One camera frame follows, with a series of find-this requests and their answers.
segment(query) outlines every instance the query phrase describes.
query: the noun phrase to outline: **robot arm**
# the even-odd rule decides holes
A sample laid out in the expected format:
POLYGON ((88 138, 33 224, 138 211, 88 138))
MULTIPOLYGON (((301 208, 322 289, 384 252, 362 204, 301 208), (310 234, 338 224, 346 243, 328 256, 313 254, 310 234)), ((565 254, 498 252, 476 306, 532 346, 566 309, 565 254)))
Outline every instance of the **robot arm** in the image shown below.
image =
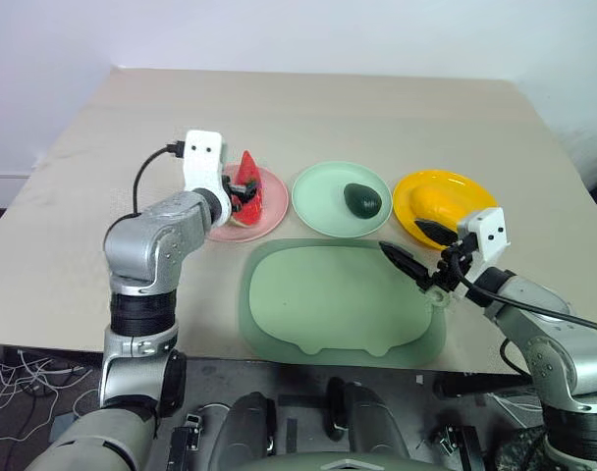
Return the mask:
POLYGON ((545 451, 552 468, 597 470, 597 334, 571 322, 571 307, 555 293, 493 266, 508 246, 501 208, 469 215, 459 223, 457 235, 430 221, 418 226, 449 245, 436 272, 430 276, 400 247, 381 242, 386 256, 422 290, 438 286, 484 308, 525 358, 543 407, 545 451), (515 305, 494 299, 498 296, 515 305), (566 320, 532 312, 528 305, 566 320))
POLYGON ((188 132, 186 190, 125 216, 104 240, 111 324, 104 336, 100 409, 76 421, 30 471, 140 471, 161 417, 183 403, 186 358, 175 345, 184 259, 231 216, 222 182, 222 136, 188 132))

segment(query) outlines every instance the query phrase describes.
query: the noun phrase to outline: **light green plate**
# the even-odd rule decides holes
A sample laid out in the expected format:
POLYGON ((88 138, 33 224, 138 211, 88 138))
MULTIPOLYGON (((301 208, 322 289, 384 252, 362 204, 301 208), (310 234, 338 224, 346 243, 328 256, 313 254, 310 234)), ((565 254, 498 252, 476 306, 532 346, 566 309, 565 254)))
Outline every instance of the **light green plate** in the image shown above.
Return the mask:
POLYGON ((300 174, 292 189, 298 216, 312 229, 332 237, 360 237, 377 231, 390 217, 390 189, 373 171, 351 162, 323 162, 300 174), (370 219, 355 216, 345 202, 345 186, 365 184, 381 197, 379 213, 370 219))
POLYGON ((240 329, 267 360, 410 368, 445 342, 432 299, 374 241, 272 240, 246 262, 240 329))

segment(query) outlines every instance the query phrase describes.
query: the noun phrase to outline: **plate rim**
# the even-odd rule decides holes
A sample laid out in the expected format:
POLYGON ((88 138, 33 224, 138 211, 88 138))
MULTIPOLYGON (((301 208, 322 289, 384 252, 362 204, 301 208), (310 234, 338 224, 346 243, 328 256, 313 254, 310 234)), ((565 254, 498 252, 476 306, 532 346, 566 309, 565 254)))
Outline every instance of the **plate rim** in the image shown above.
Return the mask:
MULTIPOLYGON (((224 168, 226 169, 227 167, 230 167, 230 166, 231 167, 239 167, 240 163, 239 162, 230 162, 230 163, 226 164, 224 168)), ((288 208, 290 207, 290 193, 288 192, 288 186, 286 185, 286 183, 283 180, 281 180, 281 178, 277 174, 272 172, 270 169, 267 169, 266 167, 262 167, 262 166, 257 166, 257 169, 260 171, 264 171, 265 173, 271 175, 274 178, 274 180, 278 181, 281 184, 282 188, 284 189, 283 194, 285 196, 285 208, 283 210, 283 213, 281 214, 279 222, 266 232, 263 232, 258 235, 250 236, 248 238, 241 238, 239 240, 228 240, 225 238, 214 237, 212 235, 213 231, 210 231, 209 235, 207 236, 207 238, 209 240, 213 240, 214 242, 227 242, 227 243, 251 242, 253 240, 257 240, 258 238, 262 238, 262 237, 267 236, 268 234, 272 233, 283 222, 286 215, 288 214, 288 208)))
POLYGON ((395 213, 395 218, 397 219, 399 224, 407 231, 407 233, 410 234, 411 236, 413 236, 420 243, 422 243, 423 245, 428 246, 434 250, 443 250, 445 248, 444 245, 440 245, 430 239, 425 240, 423 238, 419 238, 419 236, 424 236, 422 234, 422 232, 416 226, 411 225, 408 222, 402 221, 402 217, 400 217, 400 214, 399 214, 400 212, 395 207, 395 200, 397 199, 397 194, 399 192, 405 191, 406 195, 409 195, 409 192, 412 190, 412 188, 410 188, 410 187, 404 188, 404 183, 406 183, 407 180, 414 178, 414 177, 418 177, 419 174, 436 174, 436 173, 440 173, 440 176, 443 178, 447 176, 445 174, 449 174, 449 177, 457 178, 459 181, 466 183, 466 184, 470 184, 472 186, 477 186, 479 189, 481 189, 487 195, 489 195, 491 197, 491 199, 495 202, 496 205, 498 203, 497 203, 497 199, 495 198, 493 193, 491 193, 488 189, 486 189, 480 183, 476 182, 475 180, 471 179, 470 177, 467 177, 466 175, 458 174, 456 172, 452 172, 451 170, 423 169, 423 170, 419 170, 416 172, 412 172, 411 174, 407 174, 404 177, 402 177, 395 185, 395 189, 393 189, 393 212, 395 213))
POLYGON ((295 210, 295 213, 297 213, 298 218, 306 225, 308 226, 310 229, 323 234, 324 236, 329 236, 329 237, 335 237, 335 238, 356 238, 356 237, 363 237, 363 236, 368 236, 369 234, 374 233, 375 231, 379 230, 382 226, 384 226, 388 220, 390 219, 390 217, 393 214, 393 204, 394 200, 393 200, 393 194, 392 191, 390 190, 390 187, 388 186, 388 184, 386 183, 386 181, 384 179, 381 178, 381 176, 379 174, 377 174, 377 172, 369 169, 368 167, 361 165, 361 164, 357 164, 356 162, 349 162, 349 161, 345 161, 345 160, 327 160, 324 162, 318 162, 316 164, 310 165, 309 167, 307 167, 306 169, 304 169, 302 172, 300 172, 300 174, 298 174, 298 176, 295 178, 295 181, 292 185, 292 207, 295 210), (335 166, 335 165, 345 165, 345 166, 351 166, 351 167, 356 167, 359 169, 362 169, 364 172, 367 172, 369 174, 374 175, 386 188, 386 194, 388 194, 388 199, 390 201, 389 204, 389 209, 388 209, 388 214, 384 217, 384 220, 379 223, 378 226, 376 226, 374 229, 371 229, 368 232, 363 232, 361 234, 357 234, 357 235, 337 235, 337 234, 333 234, 330 232, 326 232, 326 231, 322 231, 320 229, 316 229, 315 227, 313 227, 312 225, 310 225, 305 218, 302 216, 301 212, 297 209, 297 206, 295 205, 295 191, 297 189, 297 183, 300 182, 301 179, 304 178, 305 174, 307 174, 310 171, 313 171, 314 168, 317 167, 324 167, 324 166, 335 166))

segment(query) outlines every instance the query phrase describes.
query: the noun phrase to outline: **avocado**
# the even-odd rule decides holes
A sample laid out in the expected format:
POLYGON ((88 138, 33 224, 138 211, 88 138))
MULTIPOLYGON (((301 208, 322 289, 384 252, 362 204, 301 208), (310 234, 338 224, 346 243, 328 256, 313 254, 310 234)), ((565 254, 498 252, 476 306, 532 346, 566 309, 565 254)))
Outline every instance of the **avocado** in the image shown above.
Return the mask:
POLYGON ((345 186, 345 202, 360 219, 370 219, 381 209, 379 193, 365 184, 349 183, 345 186))

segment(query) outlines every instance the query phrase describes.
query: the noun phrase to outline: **green cutting board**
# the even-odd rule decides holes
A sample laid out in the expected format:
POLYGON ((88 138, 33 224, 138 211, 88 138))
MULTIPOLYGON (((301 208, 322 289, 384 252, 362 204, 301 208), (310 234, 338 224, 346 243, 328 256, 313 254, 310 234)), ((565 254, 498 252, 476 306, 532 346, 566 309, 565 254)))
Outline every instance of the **green cutting board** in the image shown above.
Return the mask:
POLYGON ((374 241, 273 240, 244 271, 240 327, 289 363, 419 366, 444 345, 446 295, 423 294, 374 241))

